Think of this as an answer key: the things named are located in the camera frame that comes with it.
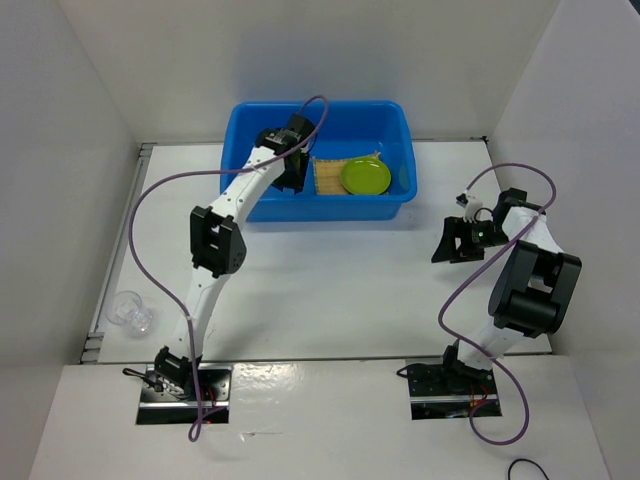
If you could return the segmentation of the green plastic plate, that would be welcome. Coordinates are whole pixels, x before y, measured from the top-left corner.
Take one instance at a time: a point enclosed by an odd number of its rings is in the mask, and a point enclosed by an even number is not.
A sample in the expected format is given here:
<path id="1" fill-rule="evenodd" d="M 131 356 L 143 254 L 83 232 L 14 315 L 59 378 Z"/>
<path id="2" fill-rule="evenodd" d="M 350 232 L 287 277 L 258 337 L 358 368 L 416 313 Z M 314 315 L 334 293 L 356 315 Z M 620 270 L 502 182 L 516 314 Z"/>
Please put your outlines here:
<path id="1" fill-rule="evenodd" d="M 346 162 L 340 172 L 343 188 L 352 195 L 381 195 L 391 185 L 392 175 L 377 157 L 359 157 Z"/>

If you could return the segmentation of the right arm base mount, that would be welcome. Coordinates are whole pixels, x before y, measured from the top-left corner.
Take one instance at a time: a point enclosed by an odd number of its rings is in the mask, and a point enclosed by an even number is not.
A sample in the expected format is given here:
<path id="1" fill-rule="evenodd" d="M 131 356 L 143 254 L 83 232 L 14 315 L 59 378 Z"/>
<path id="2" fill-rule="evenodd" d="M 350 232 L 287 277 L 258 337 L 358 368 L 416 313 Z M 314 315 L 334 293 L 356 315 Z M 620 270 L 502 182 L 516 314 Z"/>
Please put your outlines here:
<path id="1" fill-rule="evenodd" d="M 395 372 L 408 387 L 411 419 L 464 419 L 502 415 L 498 391 L 491 374 L 472 379 L 448 371 L 435 359 L 407 363 Z"/>

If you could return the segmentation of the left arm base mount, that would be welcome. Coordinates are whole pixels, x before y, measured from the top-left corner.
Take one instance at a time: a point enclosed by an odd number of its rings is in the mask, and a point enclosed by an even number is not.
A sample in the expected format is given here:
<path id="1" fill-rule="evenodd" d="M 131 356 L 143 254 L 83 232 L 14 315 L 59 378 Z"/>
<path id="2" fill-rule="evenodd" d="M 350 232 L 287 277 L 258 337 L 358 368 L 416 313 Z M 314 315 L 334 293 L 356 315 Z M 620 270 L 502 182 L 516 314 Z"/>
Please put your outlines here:
<path id="1" fill-rule="evenodd" d="M 200 397 L 205 424 L 226 424 L 229 421 L 232 380 L 230 365 L 202 364 L 198 371 Z M 152 365 L 140 369 L 125 367 L 125 376 L 142 382 L 138 403 L 137 425 L 190 424 L 197 418 L 197 396 L 188 386 L 179 390 L 161 380 Z"/>

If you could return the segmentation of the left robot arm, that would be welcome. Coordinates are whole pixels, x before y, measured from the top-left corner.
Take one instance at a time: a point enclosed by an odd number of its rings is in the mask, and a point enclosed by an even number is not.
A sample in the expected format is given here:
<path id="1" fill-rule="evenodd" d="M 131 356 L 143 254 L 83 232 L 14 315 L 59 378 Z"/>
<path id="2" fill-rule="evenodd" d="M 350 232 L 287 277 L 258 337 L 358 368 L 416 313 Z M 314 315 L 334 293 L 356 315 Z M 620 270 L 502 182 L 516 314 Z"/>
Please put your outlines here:
<path id="1" fill-rule="evenodd" d="M 176 399 L 195 395 L 199 375 L 194 370 L 203 354 L 204 336 L 221 290 L 247 256 L 242 229 L 265 191 L 302 191 L 309 162 L 308 139 L 315 125 L 299 113 L 280 128 L 259 133 L 248 159 L 220 196 L 192 209 L 189 219 L 192 277 L 187 298 L 187 324 L 176 328 L 154 359 L 160 388 Z"/>

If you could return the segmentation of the woven bamboo mat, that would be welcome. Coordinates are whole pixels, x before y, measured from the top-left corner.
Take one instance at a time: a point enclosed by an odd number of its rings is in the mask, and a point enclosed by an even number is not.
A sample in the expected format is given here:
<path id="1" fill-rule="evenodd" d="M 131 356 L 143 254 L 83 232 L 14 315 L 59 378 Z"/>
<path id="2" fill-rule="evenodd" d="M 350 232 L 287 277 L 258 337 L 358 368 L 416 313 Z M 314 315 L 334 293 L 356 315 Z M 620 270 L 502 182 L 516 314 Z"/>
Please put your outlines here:
<path id="1" fill-rule="evenodd" d="M 377 157 L 380 159 L 380 153 L 374 152 L 373 154 L 359 157 Z M 340 180 L 340 172 L 347 161 L 359 157 L 345 159 L 313 158 L 313 173 L 316 193 L 324 196 L 352 195 L 343 188 Z"/>

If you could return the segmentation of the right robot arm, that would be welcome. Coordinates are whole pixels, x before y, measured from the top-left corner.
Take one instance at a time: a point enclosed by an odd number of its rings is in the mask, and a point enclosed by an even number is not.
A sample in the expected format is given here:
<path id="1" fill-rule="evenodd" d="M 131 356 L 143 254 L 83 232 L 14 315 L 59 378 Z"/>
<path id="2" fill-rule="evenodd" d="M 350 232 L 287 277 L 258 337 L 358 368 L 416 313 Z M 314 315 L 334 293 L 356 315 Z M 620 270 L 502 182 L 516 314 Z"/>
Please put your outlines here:
<path id="1" fill-rule="evenodd" d="M 488 301 L 490 320 L 471 337 L 449 345 L 434 377 L 446 391 L 459 394 L 487 381 L 492 361 L 524 340 L 560 328 L 582 269 L 581 260 L 553 239 L 547 216 L 527 201 L 527 193 L 500 193 L 490 217 L 483 202 L 464 192 L 456 198 L 461 217 L 444 219 L 433 263 L 481 261 L 489 247 L 513 245 Z"/>

